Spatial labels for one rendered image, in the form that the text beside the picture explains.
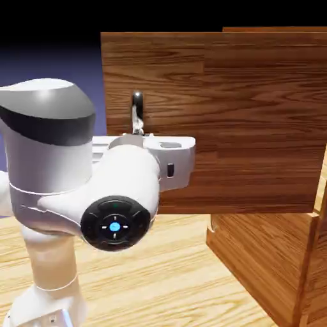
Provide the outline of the wooden cabinet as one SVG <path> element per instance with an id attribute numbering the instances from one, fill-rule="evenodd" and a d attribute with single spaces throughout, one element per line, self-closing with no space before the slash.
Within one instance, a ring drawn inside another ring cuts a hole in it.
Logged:
<path id="1" fill-rule="evenodd" d="M 301 321 L 327 327 L 327 27 L 224 28 L 205 72 L 210 213 L 317 213 Z"/>

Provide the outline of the small wooden cabinet door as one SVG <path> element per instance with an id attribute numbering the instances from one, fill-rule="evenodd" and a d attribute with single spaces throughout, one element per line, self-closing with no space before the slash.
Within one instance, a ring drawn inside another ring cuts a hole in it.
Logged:
<path id="1" fill-rule="evenodd" d="M 317 213 L 212 214 L 206 243 L 279 327 L 301 321 Z"/>

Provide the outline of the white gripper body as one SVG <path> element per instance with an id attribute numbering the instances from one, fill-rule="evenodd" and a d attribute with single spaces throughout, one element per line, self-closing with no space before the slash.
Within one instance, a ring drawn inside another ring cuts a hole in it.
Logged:
<path id="1" fill-rule="evenodd" d="M 96 165 L 103 154 L 114 146 L 129 144 L 147 149 L 160 165 L 160 190 L 162 192 L 188 186 L 195 162 L 193 137 L 145 136 L 94 136 L 92 163 Z"/>

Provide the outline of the large wooden cabinet door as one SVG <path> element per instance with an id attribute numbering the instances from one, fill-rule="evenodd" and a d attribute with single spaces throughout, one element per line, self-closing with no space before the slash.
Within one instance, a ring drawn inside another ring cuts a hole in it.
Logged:
<path id="1" fill-rule="evenodd" d="M 196 139 L 190 184 L 160 212 L 310 212 L 327 145 L 327 31 L 102 33 L 111 135 Z"/>

